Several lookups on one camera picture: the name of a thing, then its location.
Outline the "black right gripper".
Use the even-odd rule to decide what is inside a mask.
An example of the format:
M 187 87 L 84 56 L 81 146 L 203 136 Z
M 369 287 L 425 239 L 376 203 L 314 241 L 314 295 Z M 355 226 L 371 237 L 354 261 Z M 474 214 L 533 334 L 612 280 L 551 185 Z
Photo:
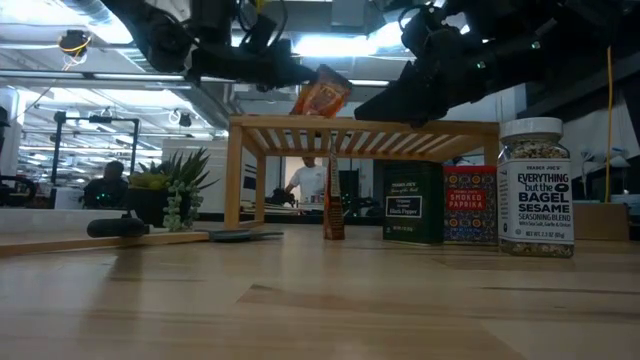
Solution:
M 415 4 L 399 14 L 401 43 L 415 59 L 354 110 L 363 121 L 424 126 L 450 101 L 478 101 L 506 88 L 504 4 Z

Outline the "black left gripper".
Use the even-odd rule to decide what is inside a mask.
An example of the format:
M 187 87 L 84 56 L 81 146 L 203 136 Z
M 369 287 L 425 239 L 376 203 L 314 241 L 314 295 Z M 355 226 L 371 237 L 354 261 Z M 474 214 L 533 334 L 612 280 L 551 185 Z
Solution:
M 268 44 L 256 39 L 238 47 L 200 44 L 191 52 L 188 78 L 200 82 L 204 76 L 255 84 L 261 92 L 301 85 L 317 79 L 317 72 L 291 57 L 290 42 Z

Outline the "orange taco seasoning packet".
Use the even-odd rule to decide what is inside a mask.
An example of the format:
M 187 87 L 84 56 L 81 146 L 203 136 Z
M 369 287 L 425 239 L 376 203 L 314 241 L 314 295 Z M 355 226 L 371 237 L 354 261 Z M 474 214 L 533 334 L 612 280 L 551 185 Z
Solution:
M 335 117 L 351 94 L 352 83 L 327 65 L 316 70 L 316 79 L 303 85 L 291 115 Z
M 344 215 L 337 165 L 336 146 L 334 142 L 331 142 L 325 181 L 323 235 L 325 240 L 332 241 L 345 239 Z

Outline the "red-lidded smoked paprika tin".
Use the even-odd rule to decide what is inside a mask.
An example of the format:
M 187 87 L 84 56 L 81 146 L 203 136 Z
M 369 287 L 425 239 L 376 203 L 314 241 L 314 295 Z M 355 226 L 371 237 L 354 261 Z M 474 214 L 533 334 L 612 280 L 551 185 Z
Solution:
M 495 166 L 445 166 L 444 242 L 494 246 L 498 242 Z

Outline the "green black pepper tin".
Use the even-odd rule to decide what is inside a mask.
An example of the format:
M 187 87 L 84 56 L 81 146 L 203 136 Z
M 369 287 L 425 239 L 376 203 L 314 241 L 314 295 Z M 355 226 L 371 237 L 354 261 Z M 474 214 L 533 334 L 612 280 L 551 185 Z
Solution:
M 384 168 L 383 239 L 417 244 L 444 241 L 444 175 L 440 163 L 402 161 Z

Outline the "white-lidded bagel seasoning jar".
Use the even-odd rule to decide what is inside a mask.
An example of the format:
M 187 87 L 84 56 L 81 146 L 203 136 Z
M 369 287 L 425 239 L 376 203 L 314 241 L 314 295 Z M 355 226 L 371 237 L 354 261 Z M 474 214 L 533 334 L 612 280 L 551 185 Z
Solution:
M 570 152 L 563 122 L 534 117 L 505 122 L 497 166 L 498 243 L 514 256 L 571 258 L 574 214 Z

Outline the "slatted wooden shelf rack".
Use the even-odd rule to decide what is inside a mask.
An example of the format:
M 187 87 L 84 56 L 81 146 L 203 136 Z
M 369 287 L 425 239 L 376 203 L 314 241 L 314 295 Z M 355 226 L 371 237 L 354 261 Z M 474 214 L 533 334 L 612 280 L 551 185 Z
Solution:
M 432 120 L 420 128 L 407 124 L 359 121 L 348 117 L 234 115 L 229 120 L 224 227 L 251 228 L 265 223 L 268 157 L 338 158 L 444 163 L 482 149 L 494 166 L 499 154 L 499 124 Z M 257 162 L 254 219 L 240 219 L 243 152 Z

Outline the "person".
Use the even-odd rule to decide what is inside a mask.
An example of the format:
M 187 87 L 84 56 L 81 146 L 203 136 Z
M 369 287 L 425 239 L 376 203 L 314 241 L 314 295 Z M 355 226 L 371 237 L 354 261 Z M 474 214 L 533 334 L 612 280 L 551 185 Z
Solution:
M 89 209 L 124 207 L 128 183 L 122 178 L 124 165 L 119 161 L 106 164 L 101 178 L 91 180 L 84 188 L 84 206 Z
M 303 157 L 302 161 L 304 166 L 295 171 L 284 191 L 290 194 L 293 189 L 298 188 L 299 201 L 313 203 L 315 196 L 324 194 L 327 171 L 324 166 L 316 163 L 315 157 Z

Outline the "long ceiling light strip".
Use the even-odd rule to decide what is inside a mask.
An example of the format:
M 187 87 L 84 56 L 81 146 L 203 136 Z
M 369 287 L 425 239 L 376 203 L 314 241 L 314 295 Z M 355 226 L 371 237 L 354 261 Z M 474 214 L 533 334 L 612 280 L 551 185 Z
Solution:
M 153 73 L 99 73 L 73 71 L 45 71 L 45 70 L 15 70 L 0 69 L 3 78 L 33 78 L 52 80 L 98 80 L 98 81 L 137 81 L 137 82 L 187 82 L 183 75 L 153 74 Z M 385 80 L 349 80 L 352 85 L 359 87 L 381 88 L 389 84 Z M 202 83 L 234 83 L 232 80 L 208 77 L 201 78 Z

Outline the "potted green succulent plant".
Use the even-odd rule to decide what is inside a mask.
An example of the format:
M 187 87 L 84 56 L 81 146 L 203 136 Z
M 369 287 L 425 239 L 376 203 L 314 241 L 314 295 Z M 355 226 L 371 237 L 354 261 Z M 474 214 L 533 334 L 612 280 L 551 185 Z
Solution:
M 125 205 L 131 216 L 170 232 L 190 230 L 204 201 L 201 191 L 218 182 L 205 182 L 209 158 L 200 147 L 188 155 L 173 154 L 160 164 L 141 164 L 142 171 L 128 177 Z

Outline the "black metal stand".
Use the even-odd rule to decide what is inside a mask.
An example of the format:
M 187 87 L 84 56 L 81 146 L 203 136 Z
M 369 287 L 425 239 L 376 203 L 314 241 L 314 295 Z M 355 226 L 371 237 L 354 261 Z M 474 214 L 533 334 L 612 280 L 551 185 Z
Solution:
M 89 123 L 94 123 L 94 124 L 107 124 L 111 122 L 131 122 L 134 126 L 134 131 L 132 133 L 133 142 L 131 144 L 130 172 L 133 173 L 135 171 L 137 145 L 138 145 L 138 138 L 139 138 L 139 132 L 140 132 L 140 120 L 138 118 L 115 118 L 115 117 L 106 117 L 101 115 L 91 115 L 91 116 L 84 116 L 84 117 L 68 117 L 66 112 L 58 111 L 54 114 L 53 120 L 56 123 L 56 132 L 54 133 L 54 154 L 53 154 L 53 160 L 52 160 L 52 171 L 50 175 L 51 183 L 53 185 L 56 185 L 56 182 L 57 182 L 58 163 L 59 163 L 61 140 L 62 140 L 62 127 L 67 121 L 71 121 L 71 120 L 87 120 Z

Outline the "brown cardboard box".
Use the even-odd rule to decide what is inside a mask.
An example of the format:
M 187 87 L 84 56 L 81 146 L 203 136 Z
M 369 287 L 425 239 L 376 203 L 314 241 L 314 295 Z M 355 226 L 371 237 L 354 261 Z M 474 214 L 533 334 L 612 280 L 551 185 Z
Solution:
M 625 204 L 575 203 L 576 240 L 629 241 L 629 210 Z

